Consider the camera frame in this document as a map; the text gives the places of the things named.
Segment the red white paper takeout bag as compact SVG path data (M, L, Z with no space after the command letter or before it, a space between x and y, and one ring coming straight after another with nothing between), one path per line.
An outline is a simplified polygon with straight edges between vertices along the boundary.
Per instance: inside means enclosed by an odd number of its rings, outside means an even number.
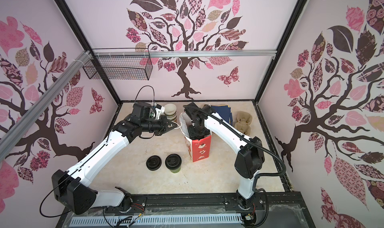
M179 121L191 161L194 163L208 158L210 155L212 132L207 131L203 137L198 136L198 139L196 139L196 137L192 135L196 129L186 113L179 115Z

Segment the black plastic cup lid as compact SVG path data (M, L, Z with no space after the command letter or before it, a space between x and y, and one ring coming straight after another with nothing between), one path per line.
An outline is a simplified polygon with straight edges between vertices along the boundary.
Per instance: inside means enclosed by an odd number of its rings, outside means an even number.
M170 171L176 171L181 168L182 158L178 154L170 154L167 156L165 164Z

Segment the green paper coffee cup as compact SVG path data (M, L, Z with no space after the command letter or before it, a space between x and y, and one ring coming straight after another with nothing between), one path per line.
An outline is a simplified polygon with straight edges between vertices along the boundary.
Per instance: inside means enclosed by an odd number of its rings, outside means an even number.
M170 171L171 171L172 173L176 174L176 173L178 173L180 170L181 170L181 168L174 169L174 170L170 170Z

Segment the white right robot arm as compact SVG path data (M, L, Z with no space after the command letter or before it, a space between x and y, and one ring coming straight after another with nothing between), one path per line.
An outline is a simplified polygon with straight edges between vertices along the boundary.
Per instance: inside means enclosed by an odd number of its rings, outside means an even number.
M249 209L255 199L257 181L261 177L281 177L286 171L283 160L270 150L262 146L259 138L249 136L237 131L227 123L212 106L199 108L195 103L184 105L186 115L192 120L193 127L199 131L209 130L221 138L237 155L235 170L241 176L237 189L237 200L241 209ZM265 154L271 156L280 164L280 170L275 173L262 173Z

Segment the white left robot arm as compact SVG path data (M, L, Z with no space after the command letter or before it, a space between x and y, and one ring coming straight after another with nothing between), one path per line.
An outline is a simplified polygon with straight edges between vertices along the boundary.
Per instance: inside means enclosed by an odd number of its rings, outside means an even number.
M129 192L120 187L113 191L97 191L90 187L91 183L117 153L142 133L161 136L177 126L167 118L163 106L135 103L132 113L118 122L93 151L68 170L58 170L53 174L52 194L76 215L98 207L116 207L127 212L132 206Z

